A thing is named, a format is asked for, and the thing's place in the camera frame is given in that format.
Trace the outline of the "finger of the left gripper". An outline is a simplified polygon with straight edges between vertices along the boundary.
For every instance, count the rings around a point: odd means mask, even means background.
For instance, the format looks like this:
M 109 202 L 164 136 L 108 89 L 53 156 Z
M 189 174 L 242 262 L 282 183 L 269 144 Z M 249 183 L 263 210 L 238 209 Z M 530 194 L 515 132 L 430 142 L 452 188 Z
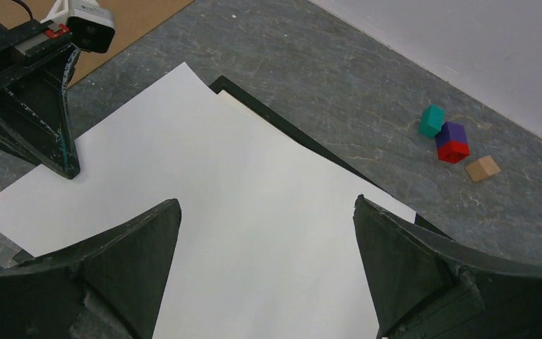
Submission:
M 79 54 L 63 47 L 34 66 L 0 72 L 0 150 L 66 179 L 80 173 L 67 100 Z

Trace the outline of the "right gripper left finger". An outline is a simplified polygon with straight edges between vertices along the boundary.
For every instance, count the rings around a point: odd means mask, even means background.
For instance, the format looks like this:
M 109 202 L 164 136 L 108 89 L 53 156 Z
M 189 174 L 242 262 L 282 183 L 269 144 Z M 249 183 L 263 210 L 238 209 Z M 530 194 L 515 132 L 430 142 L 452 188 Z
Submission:
M 0 268 L 0 338 L 70 338 L 90 297 L 132 338 L 151 338 L 180 224 L 181 206 L 168 199 L 76 244 Z

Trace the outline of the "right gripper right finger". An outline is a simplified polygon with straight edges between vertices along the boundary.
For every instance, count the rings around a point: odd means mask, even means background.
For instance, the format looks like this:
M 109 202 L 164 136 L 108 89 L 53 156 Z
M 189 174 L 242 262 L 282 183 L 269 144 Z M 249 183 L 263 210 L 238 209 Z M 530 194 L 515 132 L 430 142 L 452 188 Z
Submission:
M 379 338 L 542 338 L 542 266 L 491 256 L 358 196 Z

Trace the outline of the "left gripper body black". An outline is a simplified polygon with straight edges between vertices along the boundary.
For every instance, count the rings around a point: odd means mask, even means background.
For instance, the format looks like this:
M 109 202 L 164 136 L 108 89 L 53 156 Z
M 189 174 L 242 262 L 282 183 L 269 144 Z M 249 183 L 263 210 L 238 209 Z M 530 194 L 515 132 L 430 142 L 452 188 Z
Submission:
M 34 18 L 7 28 L 0 23 L 0 91 L 18 82 L 47 76 L 62 100 L 73 73 L 73 34 L 63 23 Z

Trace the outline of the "black picture frame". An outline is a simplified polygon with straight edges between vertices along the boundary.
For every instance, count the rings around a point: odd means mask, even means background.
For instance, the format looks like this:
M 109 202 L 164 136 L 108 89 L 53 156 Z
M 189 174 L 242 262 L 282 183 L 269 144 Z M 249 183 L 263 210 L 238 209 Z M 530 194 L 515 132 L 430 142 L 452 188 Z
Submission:
M 245 114 L 217 94 L 252 109 Z M 0 193 L 0 229 L 35 256 L 178 200 L 183 260 L 203 246 L 257 253 L 354 243 L 354 201 L 435 231 L 407 204 L 226 79 L 186 66 L 130 99 L 77 140 L 82 172 L 40 166 Z

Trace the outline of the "brown backing board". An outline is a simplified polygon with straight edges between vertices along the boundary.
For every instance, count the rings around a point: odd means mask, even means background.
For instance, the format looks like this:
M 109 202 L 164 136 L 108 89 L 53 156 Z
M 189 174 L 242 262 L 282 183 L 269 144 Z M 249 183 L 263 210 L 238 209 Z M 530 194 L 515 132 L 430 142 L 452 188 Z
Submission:
M 55 1 L 24 1 L 35 19 L 43 19 Z M 105 54 L 82 52 L 69 85 L 74 85 L 106 61 L 123 51 L 137 39 L 147 34 L 166 19 L 178 13 L 193 1 L 189 0 L 104 0 L 97 1 L 102 8 L 114 15 L 115 36 Z M 13 1 L 0 0 L 0 23 L 14 28 L 29 19 L 28 13 Z

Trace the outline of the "cat photo print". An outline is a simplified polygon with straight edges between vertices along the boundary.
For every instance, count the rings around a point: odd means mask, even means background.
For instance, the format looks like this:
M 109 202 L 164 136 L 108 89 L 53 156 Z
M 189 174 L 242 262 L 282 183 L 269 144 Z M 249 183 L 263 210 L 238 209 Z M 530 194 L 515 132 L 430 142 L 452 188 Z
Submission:
M 359 195 L 416 214 L 311 152 L 186 64 L 76 141 L 81 173 L 39 166 L 0 192 L 0 233 L 32 255 L 175 198 L 179 239 L 156 338 L 374 338 Z

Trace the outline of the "white mat board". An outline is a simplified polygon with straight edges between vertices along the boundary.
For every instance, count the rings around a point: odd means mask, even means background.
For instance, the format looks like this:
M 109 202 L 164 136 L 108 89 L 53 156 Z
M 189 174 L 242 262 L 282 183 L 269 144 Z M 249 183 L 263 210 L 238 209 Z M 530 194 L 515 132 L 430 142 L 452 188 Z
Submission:
M 253 111 L 247 105 L 242 103 L 232 94 L 228 93 L 226 90 L 222 90 L 217 94 L 218 98 L 226 102 L 228 105 L 231 105 L 234 109 L 244 112 L 245 114 L 252 114 Z

